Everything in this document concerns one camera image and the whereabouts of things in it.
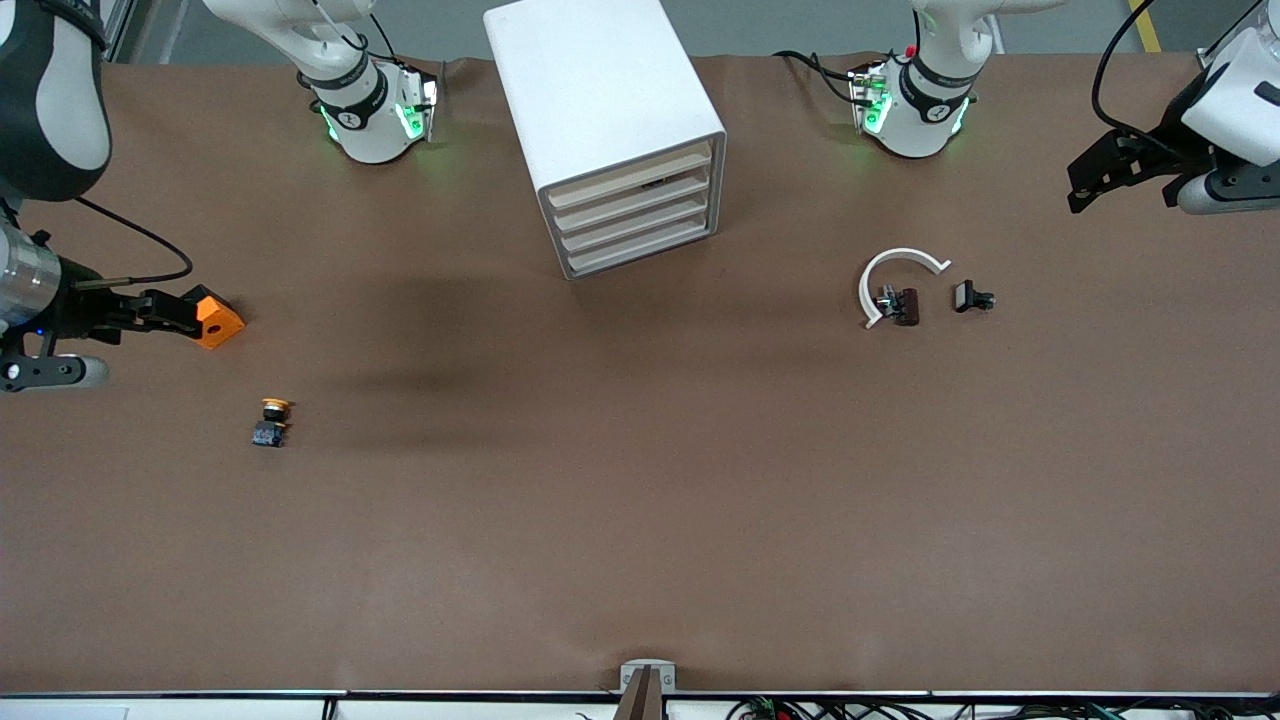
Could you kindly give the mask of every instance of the orange object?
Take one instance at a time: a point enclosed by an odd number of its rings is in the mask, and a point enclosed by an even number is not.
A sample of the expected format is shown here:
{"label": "orange object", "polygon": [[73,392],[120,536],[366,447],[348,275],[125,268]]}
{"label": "orange object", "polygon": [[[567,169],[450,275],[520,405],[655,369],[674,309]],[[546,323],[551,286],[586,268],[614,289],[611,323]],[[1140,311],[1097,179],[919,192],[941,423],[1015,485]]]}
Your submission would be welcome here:
{"label": "orange object", "polygon": [[244,320],[239,314],[205,286],[193,287],[183,299],[196,304],[196,319],[204,328],[204,333],[196,338],[201,347],[212,350],[244,329]]}

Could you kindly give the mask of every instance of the white box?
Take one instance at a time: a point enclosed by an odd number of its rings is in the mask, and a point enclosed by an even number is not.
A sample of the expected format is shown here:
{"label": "white box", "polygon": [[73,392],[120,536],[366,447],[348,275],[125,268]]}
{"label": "white box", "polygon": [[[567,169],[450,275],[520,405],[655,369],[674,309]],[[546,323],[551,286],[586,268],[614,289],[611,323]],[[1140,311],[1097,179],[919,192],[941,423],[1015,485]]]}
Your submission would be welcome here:
{"label": "white box", "polygon": [[716,232],[724,126],[658,0],[520,0],[484,24],[566,277]]}

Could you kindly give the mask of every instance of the silver metal cylinder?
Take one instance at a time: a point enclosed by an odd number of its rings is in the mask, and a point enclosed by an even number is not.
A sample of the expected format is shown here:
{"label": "silver metal cylinder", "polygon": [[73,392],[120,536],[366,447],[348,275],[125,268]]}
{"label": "silver metal cylinder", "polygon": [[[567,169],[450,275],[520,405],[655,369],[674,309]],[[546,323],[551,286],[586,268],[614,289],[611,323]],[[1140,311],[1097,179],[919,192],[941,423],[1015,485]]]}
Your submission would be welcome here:
{"label": "silver metal cylinder", "polygon": [[0,334],[38,315],[58,295],[63,266],[9,223],[0,222]]}

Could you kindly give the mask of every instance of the brown tabletop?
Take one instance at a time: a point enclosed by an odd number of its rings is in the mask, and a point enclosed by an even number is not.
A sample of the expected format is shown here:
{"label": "brown tabletop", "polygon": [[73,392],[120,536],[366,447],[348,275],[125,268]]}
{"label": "brown tabletop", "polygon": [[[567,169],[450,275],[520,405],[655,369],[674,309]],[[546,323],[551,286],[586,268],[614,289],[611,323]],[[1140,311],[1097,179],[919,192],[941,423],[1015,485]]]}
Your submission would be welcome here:
{"label": "brown tabletop", "polygon": [[[593,688],[664,656],[690,688],[1274,689],[1276,215],[1158,182],[1070,215],[1094,58],[996,58],[923,161],[794,64],[696,65],[722,231],[573,283],[490,63],[387,167],[292,68],[106,68],[90,197],[251,324],[76,345],[108,388],[0,398],[0,685]],[[1146,126],[1193,73],[1117,58],[1107,104]],[[173,263],[76,205],[23,222],[109,275]],[[902,245],[955,264],[882,268],[923,323],[865,331],[852,283]],[[993,313],[950,311],[965,278]],[[298,404],[283,450],[250,445],[264,396]]]}

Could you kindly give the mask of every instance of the gray floor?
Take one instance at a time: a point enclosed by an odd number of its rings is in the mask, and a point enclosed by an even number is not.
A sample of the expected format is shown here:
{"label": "gray floor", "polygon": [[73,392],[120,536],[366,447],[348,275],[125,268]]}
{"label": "gray floor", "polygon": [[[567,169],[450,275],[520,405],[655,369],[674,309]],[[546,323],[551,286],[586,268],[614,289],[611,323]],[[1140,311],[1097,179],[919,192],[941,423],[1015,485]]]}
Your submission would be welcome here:
{"label": "gray floor", "polygon": [[[490,58],[481,14],[507,0],[381,0],[378,17],[396,51],[452,60]],[[906,0],[664,0],[691,55],[823,55],[888,50],[911,41]],[[1100,53],[1129,13],[1125,0],[1073,0],[1034,15],[1004,15],[1009,53]],[[152,0],[133,61],[265,64],[284,58],[261,40],[215,18],[201,0]],[[356,28],[378,44],[370,23]],[[1123,51],[1142,50],[1137,36]]]}

